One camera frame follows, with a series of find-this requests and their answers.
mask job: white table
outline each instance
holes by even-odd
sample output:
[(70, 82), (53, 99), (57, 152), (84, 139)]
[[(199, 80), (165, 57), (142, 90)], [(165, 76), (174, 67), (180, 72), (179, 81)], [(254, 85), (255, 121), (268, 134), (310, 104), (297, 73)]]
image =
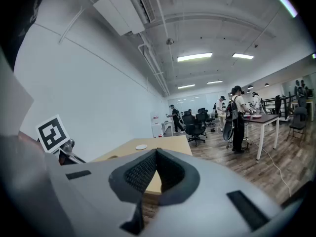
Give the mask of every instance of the white table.
[[(311, 105), (311, 111), (312, 111), (312, 117), (311, 117), (312, 119), (311, 120), (314, 121), (314, 102), (313, 102), (312, 99), (307, 99), (306, 103)], [(294, 106), (298, 106), (298, 102), (297, 101), (293, 101), (291, 103), (291, 108), (292, 109), (295, 109)]]
[(162, 126), (163, 126), (163, 134), (166, 133), (166, 127), (165, 127), (165, 125), (166, 125), (166, 124), (170, 124), (170, 126), (171, 126), (171, 136), (173, 137), (172, 121), (163, 122), (163, 123), (161, 123), (161, 124), (162, 124)]
[[(277, 137), (278, 137), (278, 127), (279, 127), (279, 115), (267, 115), (263, 114), (261, 118), (253, 118), (251, 117), (251, 120), (249, 118), (243, 118), (245, 121), (245, 124), (248, 123), (255, 123), (260, 125), (260, 142), (259, 142), (259, 148), (258, 148), (258, 153), (256, 159), (259, 160), (261, 156), (261, 151), (262, 151), (262, 145), (263, 145), (263, 139), (264, 139), (264, 134), (265, 134), (265, 126), (267, 124), (270, 124), (274, 121), (276, 121), (276, 135), (275, 135), (275, 143), (273, 148), (277, 148)], [(248, 138), (248, 125), (246, 126), (246, 138)]]

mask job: wooden floor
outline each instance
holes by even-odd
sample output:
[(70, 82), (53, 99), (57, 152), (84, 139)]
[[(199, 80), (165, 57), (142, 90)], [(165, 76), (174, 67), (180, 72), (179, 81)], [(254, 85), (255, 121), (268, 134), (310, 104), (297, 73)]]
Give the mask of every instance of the wooden floor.
[[(272, 124), (265, 126), (265, 136), (263, 149), (266, 150), (274, 163), (282, 171), (283, 179), (291, 189), (291, 193), (296, 192), (303, 184), (309, 181), (316, 170), (316, 124), (308, 122), (305, 140), (300, 143), (300, 139), (289, 137), (289, 123), (280, 123), (277, 148), (273, 149), (275, 139), (275, 126)], [(232, 148), (226, 149), (227, 142), (223, 140), (223, 133), (219, 127), (215, 127), (214, 133), (207, 131), (206, 143), (189, 142), (193, 156), (205, 160), (211, 160), (224, 165), (249, 182), (263, 190), (277, 203), (281, 204), (289, 198), (289, 189), (282, 182), (279, 170), (272, 164), (269, 156), (262, 151), (260, 160), (256, 160), (260, 139), (260, 126), (249, 124), (249, 151), (244, 154), (235, 155)], [(171, 136), (170, 128), (165, 136)], [(144, 195), (143, 213), (145, 223), (148, 223), (158, 209), (157, 196)]]

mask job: backpack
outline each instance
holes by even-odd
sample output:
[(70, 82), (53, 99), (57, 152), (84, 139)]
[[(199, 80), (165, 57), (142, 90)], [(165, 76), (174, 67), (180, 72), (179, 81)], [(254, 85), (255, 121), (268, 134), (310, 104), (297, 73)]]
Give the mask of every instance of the backpack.
[(216, 110), (216, 103), (214, 104), (213, 110), (214, 110), (215, 117), (217, 118), (218, 114), (217, 114), (217, 110)]
[(227, 119), (235, 120), (238, 118), (238, 108), (237, 108), (237, 104), (235, 103), (236, 98), (234, 100), (232, 98), (226, 108), (226, 120)]
[(304, 90), (303, 90), (303, 88), (301, 86), (297, 88), (297, 94), (298, 94), (298, 97), (304, 97), (305, 96)]

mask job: man in white shirt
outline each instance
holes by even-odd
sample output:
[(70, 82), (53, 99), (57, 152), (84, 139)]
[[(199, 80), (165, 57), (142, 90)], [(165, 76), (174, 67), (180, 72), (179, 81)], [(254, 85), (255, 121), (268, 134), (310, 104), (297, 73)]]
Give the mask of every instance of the man in white shirt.
[(216, 111), (217, 111), (219, 123), (221, 126), (221, 132), (223, 131), (225, 123), (226, 123), (226, 118), (223, 117), (223, 115), (226, 112), (226, 110), (223, 109), (223, 101), (224, 100), (226, 100), (225, 97), (221, 96), (219, 99), (217, 99), (217, 102), (216, 102)]

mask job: air conditioning unit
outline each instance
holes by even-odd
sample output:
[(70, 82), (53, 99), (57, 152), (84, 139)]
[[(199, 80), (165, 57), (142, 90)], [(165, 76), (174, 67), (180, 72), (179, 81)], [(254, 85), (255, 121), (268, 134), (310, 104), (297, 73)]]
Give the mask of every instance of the air conditioning unit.
[(98, 0), (93, 6), (110, 23), (119, 35), (145, 30), (131, 0)]

